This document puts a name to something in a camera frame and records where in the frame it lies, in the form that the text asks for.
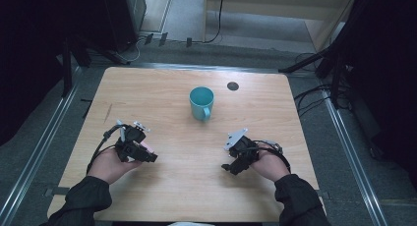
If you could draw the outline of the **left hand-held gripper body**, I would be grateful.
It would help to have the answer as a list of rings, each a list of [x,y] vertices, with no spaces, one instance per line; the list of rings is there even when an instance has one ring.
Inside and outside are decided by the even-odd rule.
[[[135,161],[133,154],[138,149],[153,153],[142,144],[142,141],[146,138],[146,132],[149,131],[144,125],[135,121],[134,125],[131,126],[120,120],[116,121],[116,125],[120,129],[120,138],[115,143],[115,149],[122,162]]]

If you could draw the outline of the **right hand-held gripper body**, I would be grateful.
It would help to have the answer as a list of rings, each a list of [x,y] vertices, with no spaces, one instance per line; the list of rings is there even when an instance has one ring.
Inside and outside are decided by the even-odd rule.
[[[245,134],[248,132],[247,128],[236,132],[229,133],[228,139],[223,147],[231,157],[235,159],[245,159],[250,165],[259,160],[259,148],[257,144],[247,138]]]

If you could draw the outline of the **teal cup with handle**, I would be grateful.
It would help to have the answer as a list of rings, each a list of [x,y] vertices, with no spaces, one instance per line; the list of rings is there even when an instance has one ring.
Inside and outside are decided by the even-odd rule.
[[[189,94],[189,101],[195,119],[204,122],[210,119],[214,102],[214,93],[210,88],[205,86],[193,88]]]

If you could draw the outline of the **person's left hand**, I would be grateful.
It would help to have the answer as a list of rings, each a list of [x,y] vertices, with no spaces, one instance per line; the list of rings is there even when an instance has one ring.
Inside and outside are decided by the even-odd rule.
[[[138,160],[122,162],[114,148],[104,150],[93,161],[88,176],[100,179],[111,185],[123,177],[126,173],[137,169],[142,163]]]

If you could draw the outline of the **person's right hand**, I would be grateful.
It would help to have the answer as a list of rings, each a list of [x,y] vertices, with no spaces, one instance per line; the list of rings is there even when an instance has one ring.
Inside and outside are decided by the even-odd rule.
[[[259,151],[259,160],[252,163],[251,167],[261,176],[276,182],[282,177],[289,175],[290,172],[284,162],[268,150],[269,147],[267,145],[262,146]]]

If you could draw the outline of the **black metal stand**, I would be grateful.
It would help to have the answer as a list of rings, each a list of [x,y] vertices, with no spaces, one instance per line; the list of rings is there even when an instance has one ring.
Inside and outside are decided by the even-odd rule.
[[[63,41],[63,92],[62,96],[66,97],[72,88],[72,64],[71,64],[71,51],[68,39]]]
[[[339,109],[339,83],[341,79],[341,72],[345,63],[342,54],[342,43],[338,40],[335,40],[330,46],[317,52],[316,54],[313,54],[312,56],[288,68],[279,69],[278,71],[280,73],[290,74],[310,64],[314,64],[318,60],[321,60],[321,63],[316,69],[315,74],[319,79],[324,79],[330,74],[330,72],[333,72],[330,84],[330,101],[335,109]]]

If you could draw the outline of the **black computer cabinet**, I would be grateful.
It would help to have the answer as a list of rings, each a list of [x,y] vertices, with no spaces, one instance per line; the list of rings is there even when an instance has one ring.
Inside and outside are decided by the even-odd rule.
[[[123,52],[139,40],[147,10],[146,0],[104,0],[110,31],[112,48]]]

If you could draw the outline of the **dark curtain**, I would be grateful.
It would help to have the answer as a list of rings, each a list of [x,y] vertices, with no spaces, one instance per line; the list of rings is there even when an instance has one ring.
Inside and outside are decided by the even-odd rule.
[[[365,110],[360,124],[417,191],[417,0],[354,0],[337,39]]]
[[[68,49],[85,63],[76,18],[87,0],[0,0],[0,145],[9,141],[67,70]]]

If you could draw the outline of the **light wooden furniture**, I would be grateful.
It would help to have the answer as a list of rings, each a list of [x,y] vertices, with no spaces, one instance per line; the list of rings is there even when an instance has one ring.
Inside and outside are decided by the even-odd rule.
[[[208,11],[302,19],[317,51],[327,47],[341,22],[346,22],[355,0],[204,0],[203,38]]]

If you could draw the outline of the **metal floor rail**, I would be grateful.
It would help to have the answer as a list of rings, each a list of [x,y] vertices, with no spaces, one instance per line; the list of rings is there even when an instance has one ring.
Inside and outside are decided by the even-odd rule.
[[[387,219],[380,205],[379,199],[355,150],[355,146],[344,125],[344,121],[339,111],[333,107],[329,96],[330,93],[328,91],[322,91],[322,97],[325,100],[329,116],[331,117],[337,135],[340,139],[343,151],[346,155],[371,221],[374,226],[388,226]]]
[[[19,206],[29,190],[30,184],[74,99],[79,87],[80,77],[83,73],[84,69],[80,66],[73,70],[73,86],[69,89],[67,95],[59,100],[52,117],[36,143],[36,146],[24,166],[21,175],[0,210],[0,226],[11,226],[13,218],[15,217]]]

